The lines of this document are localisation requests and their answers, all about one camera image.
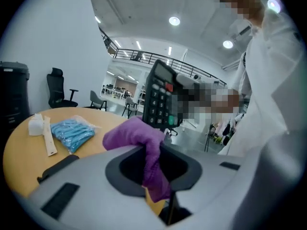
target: metal railing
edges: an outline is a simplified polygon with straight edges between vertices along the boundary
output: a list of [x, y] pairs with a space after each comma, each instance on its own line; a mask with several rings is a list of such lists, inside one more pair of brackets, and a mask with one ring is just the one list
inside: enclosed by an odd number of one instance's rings
[[102, 38], [104, 40], [107, 52], [114, 58], [115, 53], [116, 53], [116, 51], [118, 49], [117, 45], [112, 41], [111, 38], [109, 38], [107, 36], [107, 34], [105, 34], [105, 32], [103, 30], [100, 29], [100, 27], [99, 27], [99, 30], [100, 30], [101, 36], [102, 36]]
[[208, 78], [215, 78], [219, 80], [219, 85], [225, 86], [226, 83], [216, 76], [203, 71], [202, 69], [199, 69], [195, 66], [192, 66], [188, 63], [182, 62], [180, 60], [176, 60], [170, 57], [162, 56], [159, 54], [154, 54], [151, 52], [141, 51], [141, 50], [132, 50], [132, 49], [121, 49], [118, 48], [117, 45], [105, 34], [103, 30], [101, 30], [101, 36], [104, 39], [106, 49], [108, 53], [113, 57], [117, 59], [125, 59], [125, 60], [133, 60], [138, 61], [142, 63], [146, 63], [149, 65], [153, 65], [157, 59], [165, 62], [167, 65], [169, 65], [171, 68], [173, 68], [176, 72], [189, 76], [194, 77], [195, 75], [198, 76], [205, 76]]

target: round wooden table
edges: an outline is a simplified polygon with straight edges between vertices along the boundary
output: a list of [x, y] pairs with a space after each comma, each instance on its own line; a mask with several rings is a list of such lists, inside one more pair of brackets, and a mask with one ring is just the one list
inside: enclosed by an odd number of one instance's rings
[[[75, 155], [80, 158], [106, 152], [106, 149], [102, 145], [103, 136], [105, 133], [127, 120], [124, 117], [110, 112], [81, 107], [56, 108], [40, 113], [43, 117], [50, 117], [50, 123], [56, 123], [74, 115], [79, 115], [91, 124], [101, 127], [95, 136], [90, 138], [75, 152]], [[28, 122], [30, 118], [24, 120], [12, 132], [6, 143], [3, 154], [5, 180], [11, 190], [18, 192], [24, 197], [28, 197], [29, 194], [39, 186], [37, 182], [38, 176], [42, 176], [42, 173], [46, 169], [69, 155], [68, 150], [61, 142], [54, 138], [54, 144], [58, 152], [48, 157], [44, 137], [29, 135]], [[148, 196], [147, 190], [146, 199], [148, 205], [155, 214], [159, 215], [165, 201], [161, 200], [157, 203], [153, 203]]]

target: gray chair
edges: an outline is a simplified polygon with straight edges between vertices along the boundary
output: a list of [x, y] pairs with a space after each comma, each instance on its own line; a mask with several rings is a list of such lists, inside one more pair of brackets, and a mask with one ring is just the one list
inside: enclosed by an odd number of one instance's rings
[[97, 96], [97, 94], [91, 90], [91, 94], [90, 94], [90, 100], [91, 100], [91, 107], [95, 107], [99, 110], [101, 110], [101, 108], [103, 108], [103, 105], [105, 104], [105, 111], [106, 111], [106, 100], [99, 98]]
[[135, 114], [136, 114], [136, 112], [138, 111], [138, 105], [136, 103], [134, 103], [133, 100], [130, 97], [126, 98], [125, 103], [126, 103], [125, 110], [126, 109], [128, 110], [128, 118], [130, 117], [132, 112], [135, 112]]

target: keypad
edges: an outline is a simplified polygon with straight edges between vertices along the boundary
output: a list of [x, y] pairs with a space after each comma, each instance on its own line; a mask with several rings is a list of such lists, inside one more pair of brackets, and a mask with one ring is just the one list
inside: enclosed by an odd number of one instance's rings
[[163, 128], [169, 126], [176, 126], [178, 118], [169, 113], [171, 105], [171, 93], [173, 92], [173, 85], [167, 82], [162, 82], [154, 78], [154, 84], [151, 86], [148, 121], [149, 125], [158, 125]]
[[152, 97], [154, 97], [154, 98], [158, 98], [158, 96], [159, 96], [159, 92], [158, 92], [158, 91], [153, 90], [153, 91], [152, 91]]
[[152, 98], [152, 99], [150, 100], [150, 105], [151, 105], [151, 106], [157, 106], [157, 105], [158, 105], [158, 100]]
[[157, 116], [158, 117], [163, 117], [163, 109], [158, 109]]

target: black slot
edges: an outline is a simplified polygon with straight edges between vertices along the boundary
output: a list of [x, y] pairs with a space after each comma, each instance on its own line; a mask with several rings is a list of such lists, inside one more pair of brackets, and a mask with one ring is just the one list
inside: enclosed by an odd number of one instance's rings
[[65, 183], [41, 208], [42, 211], [52, 218], [58, 219], [79, 187], [79, 185]]
[[[172, 191], [190, 189], [201, 176], [201, 165], [164, 144], [161, 144], [160, 151], [160, 168], [170, 182]], [[110, 184], [122, 194], [145, 196], [145, 191], [141, 187], [145, 157], [146, 149], [140, 147], [111, 160], [106, 166], [106, 177]]]
[[235, 171], [237, 171], [240, 168], [240, 165], [235, 164], [235, 163], [229, 163], [229, 162], [222, 162], [220, 166], [223, 166], [225, 168], [235, 170]]

